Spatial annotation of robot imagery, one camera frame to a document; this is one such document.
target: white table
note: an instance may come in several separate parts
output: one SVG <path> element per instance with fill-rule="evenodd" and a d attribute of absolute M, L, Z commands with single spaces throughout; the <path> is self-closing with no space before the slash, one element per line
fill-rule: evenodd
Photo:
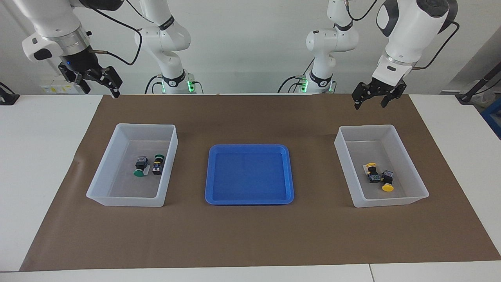
<path fill-rule="evenodd" d="M 459 105 L 453 96 L 411 98 L 500 250 L 501 141 L 472 106 Z M 0 107 L 0 271 L 19 270 L 100 99 L 22 96 L 15 106 Z M 0 281 L 409 282 L 498 281 L 500 276 L 501 261 L 494 261 L 12 272 L 0 273 Z"/>

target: white plastic bin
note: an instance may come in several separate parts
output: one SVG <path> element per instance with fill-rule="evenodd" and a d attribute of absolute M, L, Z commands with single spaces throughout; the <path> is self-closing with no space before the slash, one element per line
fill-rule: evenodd
<path fill-rule="evenodd" d="M 125 124 L 115 127 L 87 197 L 105 206 L 161 207 L 177 150 L 174 125 Z M 134 176 L 136 159 L 164 155 L 162 175 Z"/>
<path fill-rule="evenodd" d="M 355 207 L 408 205 L 429 196 L 394 126 L 342 126 L 334 145 Z M 395 173 L 393 192 L 369 182 L 368 163 L 376 163 L 379 173 Z"/>

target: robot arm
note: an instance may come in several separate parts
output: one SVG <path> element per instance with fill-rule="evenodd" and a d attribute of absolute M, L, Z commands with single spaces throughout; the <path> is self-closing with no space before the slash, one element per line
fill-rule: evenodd
<path fill-rule="evenodd" d="M 421 59 L 423 50 L 447 28 L 457 14 L 456 0 L 386 0 L 377 15 L 377 26 L 389 41 L 369 84 L 359 83 L 352 94 L 355 107 L 374 96 L 385 96 L 381 105 L 401 97 L 406 77 Z"/>
<path fill-rule="evenodd" d="M 188 49 L 189 32 L 171 14 L 167 0 L 140 0 L 144 16 L 156 26 L 145 27 L 140 33 L 143 48 L 157 61 L 162 71 L 165 93 L 181 94 L 194 91 L 194 77 L 183 69 L 181 59 L 174 51 Z"/>
<path fill-rule="evenodd" d="M 306 39 L 308 50 L 315 55 L 315 61 L 307 76 L 304 92 L 327 92 L 336 66 L 336 59 L 331 53 L 350 51 L 358 44 L 358 32 L 353 28 L 353 21 L 343 0 L 330 0 L 327 15 L 334 22 L 334 28 L 312 31 Z"/>
<path fill-rule="evenodd" d="M 88 34 L 73 13 L 73 7 L 114 11 L 123 0 L 14 0 L 21 12 L 33 23 L 35 33 L 23 41 L 23 50 L 32 61 L 59 56 L 59 70 L 69 82 L 75 82 L 85 93 L 93 80 L 108 87 L 118 98 L 122 80 L 113 67 L 102 68 L 90 46 Z"/>

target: blue tray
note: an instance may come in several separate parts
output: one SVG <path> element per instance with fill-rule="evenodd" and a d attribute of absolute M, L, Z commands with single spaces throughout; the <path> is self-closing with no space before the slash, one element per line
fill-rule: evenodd
<path fill-rule="evenodd" d="M 294 200 L 284 145 L 215 145 L 209 152 L 205 200 L 211 205 L 286 205 Z"/>

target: brown mat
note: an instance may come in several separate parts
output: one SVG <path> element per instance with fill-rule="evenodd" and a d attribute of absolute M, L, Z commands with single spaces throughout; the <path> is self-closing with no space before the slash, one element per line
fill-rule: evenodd
<path fill-rule="evenodd" d="M 349 95 L 104 97 L 21 271 L 499 260 L 411 100 L 353 108 Z M 85 194 L 117 123 L 175 124 L 162 208 L 105 207 Z M 334 147 L 342 125 L 393 124 L 430 197 L 353 207 Z M 284 144 L 294 202 L 210 206 L 214 144 Z"/>

